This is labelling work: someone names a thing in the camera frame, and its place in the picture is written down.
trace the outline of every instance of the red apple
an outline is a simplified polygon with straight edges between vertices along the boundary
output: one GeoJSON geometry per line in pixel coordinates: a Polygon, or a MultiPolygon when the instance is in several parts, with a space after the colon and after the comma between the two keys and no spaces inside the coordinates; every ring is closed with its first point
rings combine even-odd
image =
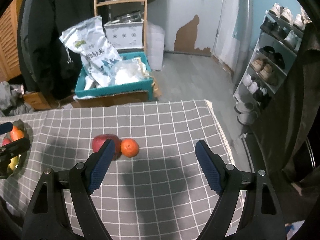
{"type": "Polygon", "coordinates": [[[115,152],[115,156],[113,158],[113,160],[115,160],[115,159],[117,159],[119,157],[120,149],[121,149],[121,139],[119,139],[119,137],[116,136],[115,134],[101,134],[101,135],[98,135],[95,138],[93,138],[93,140],[92,140],[92,150],[95,153],[98,152],[98,150],[100,150],[101,146],[103,145],[103,143],[107,139],[113,140],[115,145],[116,145],[116,152],[115,152]]]}
{"type": "Polygon", "coordinates": [[[11,143],[11,140],[9,138],[4,138],[2,141],[2,146],[7,145],[9,143],[11,143]]]}

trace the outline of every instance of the metal screw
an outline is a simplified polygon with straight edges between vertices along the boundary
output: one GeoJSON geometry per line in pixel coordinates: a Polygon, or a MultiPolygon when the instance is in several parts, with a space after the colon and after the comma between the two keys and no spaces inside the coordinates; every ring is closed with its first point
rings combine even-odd
{"type": "Polygon", "coordinates": [[[229,171],[233,171],[235,167],[234,167],[232,164],[227,164],[227,165],[226,165],[226,168],[227,168],[229,171]]]}
{"type": "Polygon", "coordinates": [[[52,169],[51,168],[46,168],[46,169],[44,169],[44,174],[49,174],[50,172],[52,171],[52,169]]]}
{"type": "Polygon", "coordinates": [[[266,174],[266,172],[264,170],[259,170],[258,173],[261,175],[261,176],[264,176],[266,174]]]}
{"type": "Polygon", "coordinates": [[[83,167],[84,167],[84,163],[77,163],[77,164],[76,164],[76,168],[77,168],[78,170],[82,169],[83,167]]]}

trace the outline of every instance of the gray checkered tablecloth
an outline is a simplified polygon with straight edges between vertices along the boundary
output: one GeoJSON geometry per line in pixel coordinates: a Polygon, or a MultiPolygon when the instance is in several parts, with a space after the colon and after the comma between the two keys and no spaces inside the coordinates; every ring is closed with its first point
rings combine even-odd
{"type": "MultiPolygon", "coordinates": [[[[96,135],[113,133],[138,142],[140,153],[113,161],[92,195],[114,240],[196,239],[218,200],[197,162],[196,142],[204,139],[225,163],[234,164],[206,100],[51,110],[0,123],[17,119],[25,123],[32,147],[25,167],[0,181],[0,195],[22,216],[44,168],[60,171],[85,162],[96,135]]],[[[82,235],[70,192],[64,195],[73,231],[82,235]]],[[[240,194],[230,231],[239,223],[243,202],[240,194]]]]}

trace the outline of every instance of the black shoe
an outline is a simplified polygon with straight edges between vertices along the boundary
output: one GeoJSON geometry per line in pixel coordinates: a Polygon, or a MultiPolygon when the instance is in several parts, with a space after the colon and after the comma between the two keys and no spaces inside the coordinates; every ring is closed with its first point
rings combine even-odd
{"type": "Polygon", "coordinates": [[[283,57],[281,55],[281,53],[277,52],[275,55],[274,55],[274,61],[273,63],[275,63],[276,65],[279,66],[279,68],[281,69],[285,69],[285,64],[284,64],[284,60],[283,60],[283,57]]]}
{"type": "Polygon", "coordinates": [[[271,96],[269,96],[268,94],[264,95],[261,100],[260,109],[261,110],[266,109],[267,106],[269,105],[270,101],[271,101],[271,96]]]}
{"type": "Polygon", "coordinates": [[[275,49],[271,46],[265,46],[261,49],[259,49],[259,51],[265,55],[268,59],[270,59],[272,62],[274,61],[274,55],[275,55],[275,49]]]}
{"type": "Polygon", "coordinates": [[[272,28],[273,28],[273,22],[271,22],[270,19],[266,17],[263,24],[260,26],[260,29],[262,29],[266,34],[270,35],[272,28]]]}
{"type": "Polygon", "coordinates": [[[287,37],[287,33],[278,23],[274,23],[273,29],[271,30],[271,36],[275,37],[278,41],[283,42],[287,37]]]}
{"type": "Polygon", "coordinates": [[[263,92],[261,91],[261,89],[258,89],[257,91],[254,92],[253,98],[259,103],[263,101],[263,92]]]}

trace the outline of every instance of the blue wall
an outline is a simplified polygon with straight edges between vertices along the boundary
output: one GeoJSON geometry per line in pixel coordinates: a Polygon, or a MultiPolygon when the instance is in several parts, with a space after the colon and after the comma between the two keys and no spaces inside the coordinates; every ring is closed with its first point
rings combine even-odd
{"type": "Polygon", "coordinates": [[[260,25],[262,24],[266,10],[272,8],[273,4],[279,3],[284,7],[288,7],[293,16],[296,17],[300,12],[300,4],[297,0],[253,0],[253,23],[250,49],[254,49],[260,34],[260,25]]]}

